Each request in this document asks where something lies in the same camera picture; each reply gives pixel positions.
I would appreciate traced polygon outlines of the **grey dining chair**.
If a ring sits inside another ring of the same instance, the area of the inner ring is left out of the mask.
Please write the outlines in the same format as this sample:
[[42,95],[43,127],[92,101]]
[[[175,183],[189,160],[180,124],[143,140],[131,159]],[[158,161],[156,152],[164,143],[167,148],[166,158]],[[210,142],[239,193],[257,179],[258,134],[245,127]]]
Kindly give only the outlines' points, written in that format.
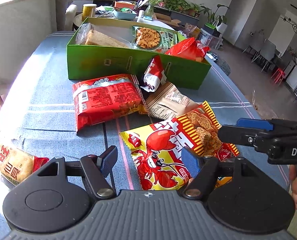
[[251,63],[259,59],[260,57],[265,59],[265,64],[261,70],[263,71],[269,65],[271,60],[274,58],[275,52],[276,52],[276,45],[273,44],[270,40],[266,39],[263,44],[263,47],[261,48],[259,53],[257,53],[256,57],[251,61]]

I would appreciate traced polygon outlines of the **red plastic stool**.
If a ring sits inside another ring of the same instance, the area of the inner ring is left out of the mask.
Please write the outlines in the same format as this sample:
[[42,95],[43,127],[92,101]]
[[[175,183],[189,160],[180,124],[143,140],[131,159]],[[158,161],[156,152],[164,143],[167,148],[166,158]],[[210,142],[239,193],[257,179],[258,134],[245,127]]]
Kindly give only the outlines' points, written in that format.
[[271,76],[271,78],[274,80],[275,84],[281,84],[281,82],[283,81],[285,77],[285,73],[281,68],[278,68],[274,74]]

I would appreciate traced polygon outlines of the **brown striped snack packet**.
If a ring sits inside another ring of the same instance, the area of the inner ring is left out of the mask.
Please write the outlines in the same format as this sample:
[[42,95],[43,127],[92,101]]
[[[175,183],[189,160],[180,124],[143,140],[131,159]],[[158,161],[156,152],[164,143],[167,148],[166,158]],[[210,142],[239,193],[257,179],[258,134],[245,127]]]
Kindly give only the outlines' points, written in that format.
[[183,115],[199,106],[169,81],[146,99],[146,105],[149,116],[162,120]]

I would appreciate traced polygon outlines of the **yellow tin can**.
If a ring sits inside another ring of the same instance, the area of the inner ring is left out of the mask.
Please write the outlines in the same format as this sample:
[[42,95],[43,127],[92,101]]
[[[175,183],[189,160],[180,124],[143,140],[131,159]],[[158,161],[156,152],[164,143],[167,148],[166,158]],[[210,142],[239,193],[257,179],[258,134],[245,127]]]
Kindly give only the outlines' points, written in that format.
[[82,21],[84,21],[88,17],[94,17],[96,14],[97,5],[94,3],[87,3],[83,5],[82,10]]

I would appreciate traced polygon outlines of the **green cardboard box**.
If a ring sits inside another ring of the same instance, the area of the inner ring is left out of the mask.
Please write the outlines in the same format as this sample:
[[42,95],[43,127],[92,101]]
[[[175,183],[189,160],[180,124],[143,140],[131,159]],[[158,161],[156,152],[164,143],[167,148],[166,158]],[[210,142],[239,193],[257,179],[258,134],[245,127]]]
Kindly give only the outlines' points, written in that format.
[[[95,30],[129,45],[128,48],[105,47],[76,43],[73,35],[67,43],[67,70],[70,80],[89,80],[115,74],[134,74],[142,76],[156,51],[134,49],[134,26],[172,33],[179,41],[184,37],[177,31],[150,24],[112,18],[88,17],[84,23],[91,23]],[[207,60],[201,62],[176,56],[159,54],[167,79],[177,87],[198,90],[206,78],[211,65]]]

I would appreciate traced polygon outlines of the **clear storage bin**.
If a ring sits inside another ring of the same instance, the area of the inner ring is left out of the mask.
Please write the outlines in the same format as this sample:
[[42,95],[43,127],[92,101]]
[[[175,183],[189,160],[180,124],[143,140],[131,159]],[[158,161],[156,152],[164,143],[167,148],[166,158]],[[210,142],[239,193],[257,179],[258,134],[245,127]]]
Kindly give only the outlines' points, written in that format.
[[205,31],[204,29],[200,32],[200,42],[204,44],[205,46],[208,46],[212,49],[219,49],[219,47],[222,45],[223,38],[222,36],[216,37]]

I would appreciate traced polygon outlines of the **white oval coffee table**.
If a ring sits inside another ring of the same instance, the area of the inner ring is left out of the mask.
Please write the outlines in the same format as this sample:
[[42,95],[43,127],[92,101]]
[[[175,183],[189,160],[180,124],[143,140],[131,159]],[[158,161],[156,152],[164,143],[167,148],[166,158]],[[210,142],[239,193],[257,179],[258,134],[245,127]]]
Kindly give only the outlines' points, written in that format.
[[[113,23],[121,23],[122,21],[127,22],[127,23],[137,23],[137,17],[135,17],[133,20],[119,20],[117,18],[107,18],[107,17],[93,17],[91,22],[94,22],[94,20],[101,20],[101,22],[103,23],[104,21],[110,21]],[[82,14],[79,14],[77,16],[75,16],[74,20],[73,20],[73,29],[77,30],[80,25],[83,23],[82,21]],[[140,23],[144,23],[144,24],[148,24],[148,25],[153,25],[156,27],[161,27],[161,28],[165,28],[165,29],[171,29],[171,30],[179,30],[181,29],[182,26],[180,25],[172,25],[173,22],[167,22],[164,23],[162,21],[159,20],[141,20]]]

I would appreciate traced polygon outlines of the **white pot tall plant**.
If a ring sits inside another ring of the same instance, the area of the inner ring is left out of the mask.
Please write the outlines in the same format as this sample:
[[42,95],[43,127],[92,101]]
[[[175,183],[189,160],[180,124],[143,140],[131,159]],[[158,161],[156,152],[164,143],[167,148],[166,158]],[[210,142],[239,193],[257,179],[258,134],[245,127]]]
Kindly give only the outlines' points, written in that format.
[[200,12],[204,15],[207,15],[207,22],[206,22],[205,26],[207,26],[208,28],[214,30],[221,24],[227,23],[227,17],[225,15],[219,15],[217,12],[220,8],[226,8],[229,10],[230,9],[229,6],[226,6],[223,4],[218,4],[215,11],[212,11],[212,9],[210,9],[204,5],[200,5],[200,7],[201,7]]

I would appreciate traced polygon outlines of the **rice cracker packet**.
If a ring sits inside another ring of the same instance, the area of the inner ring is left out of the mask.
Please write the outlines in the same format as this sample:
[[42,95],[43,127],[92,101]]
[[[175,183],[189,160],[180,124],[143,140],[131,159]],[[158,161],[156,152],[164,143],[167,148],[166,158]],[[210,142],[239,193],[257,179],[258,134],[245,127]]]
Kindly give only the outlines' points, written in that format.
[[49,161],[0,141],[0,172],[13,185],[18,185]]

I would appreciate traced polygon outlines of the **yellow lobster noodle snack bag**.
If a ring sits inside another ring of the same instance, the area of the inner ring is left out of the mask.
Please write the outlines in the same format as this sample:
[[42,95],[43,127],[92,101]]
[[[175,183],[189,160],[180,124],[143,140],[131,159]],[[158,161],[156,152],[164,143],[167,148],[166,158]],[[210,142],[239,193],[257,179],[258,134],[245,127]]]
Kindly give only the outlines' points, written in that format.
[[236,157],[234,144],[219,139],[221,124],[207,101],[172,119],[120,132],[137,169],[143,190],[177,190],[193,177],[182,161],[187,146],[199,156],[220,161]]

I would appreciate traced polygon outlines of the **dark round side table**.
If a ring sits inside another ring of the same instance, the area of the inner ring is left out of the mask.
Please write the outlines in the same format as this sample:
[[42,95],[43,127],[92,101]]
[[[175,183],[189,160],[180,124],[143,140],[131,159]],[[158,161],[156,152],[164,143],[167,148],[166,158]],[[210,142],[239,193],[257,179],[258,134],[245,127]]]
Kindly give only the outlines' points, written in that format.
[[215,64],[217,64],[227,76],[229,76],[231,74],[231,68],[230,68],[229,64],[225,60],[221,59],[221,57],[219,57],[219,55],[217,55],[213,51],[209,51],[209,52],[207,52],[207,56]]

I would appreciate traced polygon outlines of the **red snack bag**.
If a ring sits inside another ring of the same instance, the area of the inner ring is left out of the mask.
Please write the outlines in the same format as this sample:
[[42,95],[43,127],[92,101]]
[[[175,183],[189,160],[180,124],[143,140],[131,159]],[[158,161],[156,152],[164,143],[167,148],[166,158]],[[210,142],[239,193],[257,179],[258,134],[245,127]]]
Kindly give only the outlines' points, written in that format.
[[147,105],[132,74],[117,74],[72,85],[76,132],[132,113],[147,114]]

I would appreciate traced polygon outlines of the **red white small snack packet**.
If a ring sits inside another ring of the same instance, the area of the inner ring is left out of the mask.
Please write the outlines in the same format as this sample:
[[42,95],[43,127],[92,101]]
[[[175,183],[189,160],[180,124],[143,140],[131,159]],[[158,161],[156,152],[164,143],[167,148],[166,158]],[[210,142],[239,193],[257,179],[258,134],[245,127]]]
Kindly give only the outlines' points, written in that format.
[[155,92],[160,85],[164,85],[167,81],[165,71],[161,62],[161,57],[156,55],[148,65],[144,72],[143,82],[141,86],[143,90],[149,93]]

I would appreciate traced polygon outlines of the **open cardboard box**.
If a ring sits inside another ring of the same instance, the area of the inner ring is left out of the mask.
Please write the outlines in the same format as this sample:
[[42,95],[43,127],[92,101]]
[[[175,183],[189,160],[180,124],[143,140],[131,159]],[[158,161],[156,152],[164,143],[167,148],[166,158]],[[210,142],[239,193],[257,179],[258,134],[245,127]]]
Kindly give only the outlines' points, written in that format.
[[171,26],[171,27],[179,27],[179,24],[181,23],[180,20],[177,19],[172,19],[170,16],[168,15],[164,15],[164,14],[159,14],[159,13],[155,13],[156,19]]

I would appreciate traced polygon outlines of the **blue tray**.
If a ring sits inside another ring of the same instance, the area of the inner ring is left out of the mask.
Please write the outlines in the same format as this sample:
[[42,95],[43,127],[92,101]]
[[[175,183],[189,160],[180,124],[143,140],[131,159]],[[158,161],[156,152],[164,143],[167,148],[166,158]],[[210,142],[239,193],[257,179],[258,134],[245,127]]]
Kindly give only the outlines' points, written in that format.
[[136,17],[136,12],[128,8],[122,8],[122,9],[115,8],[113,10],[113,14],[114,14],[114,17],[117,18],[118,20],[132,21]]

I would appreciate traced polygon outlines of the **clear wrapped bread slice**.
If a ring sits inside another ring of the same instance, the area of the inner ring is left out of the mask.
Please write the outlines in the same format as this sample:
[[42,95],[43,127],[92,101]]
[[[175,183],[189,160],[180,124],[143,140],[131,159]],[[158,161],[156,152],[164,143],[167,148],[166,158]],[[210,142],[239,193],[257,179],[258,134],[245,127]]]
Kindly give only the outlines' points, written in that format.
[[76,33],[75,44],[115,48],[131,48],[131,41],[119,35],[114,27],[84,23]]

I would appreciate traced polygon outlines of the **beige sofa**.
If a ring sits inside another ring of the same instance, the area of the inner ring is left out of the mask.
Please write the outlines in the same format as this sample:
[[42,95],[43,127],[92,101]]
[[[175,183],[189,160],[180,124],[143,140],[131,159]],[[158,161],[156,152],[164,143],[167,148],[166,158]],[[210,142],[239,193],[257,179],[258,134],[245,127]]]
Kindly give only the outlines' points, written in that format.
[[0,0],[0,96],[44,38],[72,30],[75,14],[70,0]]

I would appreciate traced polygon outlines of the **green peanut snack bag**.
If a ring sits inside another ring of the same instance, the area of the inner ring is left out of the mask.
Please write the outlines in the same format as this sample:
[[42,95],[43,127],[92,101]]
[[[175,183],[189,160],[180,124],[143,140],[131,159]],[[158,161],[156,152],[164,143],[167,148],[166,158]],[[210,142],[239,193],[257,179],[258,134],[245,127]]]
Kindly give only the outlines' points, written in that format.
[[165,53],[178,43],[177,34],[147,27],[132,27],[133,49]]

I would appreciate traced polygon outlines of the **orange box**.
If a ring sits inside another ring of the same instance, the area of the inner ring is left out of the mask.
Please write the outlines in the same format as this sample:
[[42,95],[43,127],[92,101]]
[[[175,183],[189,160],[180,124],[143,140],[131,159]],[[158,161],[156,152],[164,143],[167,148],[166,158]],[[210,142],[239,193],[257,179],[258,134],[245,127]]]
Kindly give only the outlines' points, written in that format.
[[119,9],[128,8],[128,9],[133,10],[135,7],[135,4],[132,2],[128,2],[128,1],[115,1],[114,7],[119,8]]

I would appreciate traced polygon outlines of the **red transparent bread bag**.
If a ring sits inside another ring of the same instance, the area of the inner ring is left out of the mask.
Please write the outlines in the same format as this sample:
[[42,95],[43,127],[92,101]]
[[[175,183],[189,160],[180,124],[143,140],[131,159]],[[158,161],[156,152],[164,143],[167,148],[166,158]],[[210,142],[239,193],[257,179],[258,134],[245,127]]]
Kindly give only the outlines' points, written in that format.
[[165,52],[165,55],[202,62],[208,51],[210,51],[208,46],[205,46],[200,41],[197,41],[191,37],[172,46],[168,51]]

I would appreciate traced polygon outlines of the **glass vase with plant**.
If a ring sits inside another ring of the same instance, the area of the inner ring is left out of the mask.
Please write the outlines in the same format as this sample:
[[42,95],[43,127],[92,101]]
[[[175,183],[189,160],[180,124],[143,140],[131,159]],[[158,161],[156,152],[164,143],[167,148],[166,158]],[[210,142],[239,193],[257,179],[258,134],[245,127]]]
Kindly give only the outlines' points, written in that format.
[[162,2],[163,0],[147,0],[148,6],[144,12],[144,16],[153,18],[154,6]]

